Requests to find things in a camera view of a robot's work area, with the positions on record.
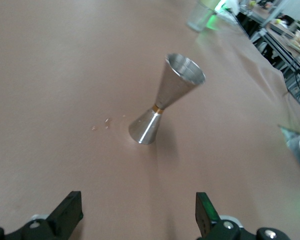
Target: water droplet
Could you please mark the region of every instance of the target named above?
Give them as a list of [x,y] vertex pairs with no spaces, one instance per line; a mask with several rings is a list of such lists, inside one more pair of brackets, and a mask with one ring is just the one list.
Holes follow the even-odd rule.
[[109,129],[110,128],[110,123],[111,123],[112,119],[110,117],[108,117],[105,121],[104,121],[104,127],[105,129]]

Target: copper band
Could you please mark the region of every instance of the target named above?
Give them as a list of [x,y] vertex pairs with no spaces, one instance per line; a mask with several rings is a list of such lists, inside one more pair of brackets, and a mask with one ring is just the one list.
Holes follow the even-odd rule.
[[156,105],[153,105],[152,110],[156,113],[156,114],[162,114],[164,112],[163,109],[158,108]]

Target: white wall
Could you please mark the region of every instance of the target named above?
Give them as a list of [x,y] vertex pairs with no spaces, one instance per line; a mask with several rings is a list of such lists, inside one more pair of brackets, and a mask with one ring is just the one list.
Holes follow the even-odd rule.
[[300,20],[300,0],[290,0],[282,12],[295,20]]

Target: metal bolt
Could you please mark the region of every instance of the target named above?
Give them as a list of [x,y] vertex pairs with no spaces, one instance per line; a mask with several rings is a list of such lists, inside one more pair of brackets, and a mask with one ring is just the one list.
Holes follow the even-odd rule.
[[234,228],[234,225],[233,225],[231,222],[229,222],[229,221],[225,221],[225,222],[223,223],[223,226],[224,226],[225,228],[227,228],[227,229],[233,229],[233,228]]
[[35,221],[35,222],[33,222],[33,223],[30,224],[29,228],[35,229],[35,228],[37,228],[39,226],[40,226],[40,222]]
[[268,238],[271,238],[271,239],[277,238],[277,234],[272,230],[269,230],[269,229],[265,230],[264,233]]

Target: metal jigger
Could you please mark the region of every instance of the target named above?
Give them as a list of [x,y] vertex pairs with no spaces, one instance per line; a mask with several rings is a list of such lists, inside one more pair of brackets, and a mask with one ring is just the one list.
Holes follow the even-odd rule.
[[155,104],[130,124],[131,137],[139,144],[151,144],[156,139],[164,110],[205,80],[202,70],[189,58],[168,54]]

